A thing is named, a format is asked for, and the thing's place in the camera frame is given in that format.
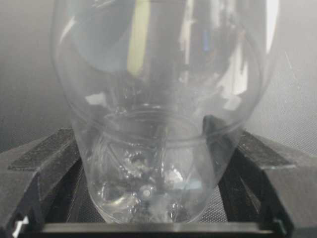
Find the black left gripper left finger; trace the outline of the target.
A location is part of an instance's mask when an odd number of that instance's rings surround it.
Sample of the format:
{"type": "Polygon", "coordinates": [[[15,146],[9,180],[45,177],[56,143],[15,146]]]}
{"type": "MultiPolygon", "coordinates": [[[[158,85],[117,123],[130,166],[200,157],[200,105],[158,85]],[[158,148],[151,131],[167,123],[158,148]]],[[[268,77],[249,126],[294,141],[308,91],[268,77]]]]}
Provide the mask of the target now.
{"type": "Polygon", "coordinates": [[[25,219],[44,223],[76,222],[86,185],[72,129],[5,151],[0,155],[0,236],[19,233],[25,219]]]}

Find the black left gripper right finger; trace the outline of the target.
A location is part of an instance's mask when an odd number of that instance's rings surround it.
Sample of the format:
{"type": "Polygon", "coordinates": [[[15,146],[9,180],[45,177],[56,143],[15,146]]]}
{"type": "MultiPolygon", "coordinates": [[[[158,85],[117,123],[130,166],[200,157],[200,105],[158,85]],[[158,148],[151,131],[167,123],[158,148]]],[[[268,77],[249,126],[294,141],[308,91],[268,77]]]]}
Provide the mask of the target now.
{"type": "Polygon", "coordinates": [[[202,237],[316,237],[316,157],[243,132],[219,186],[227,222],[202,237]]]}

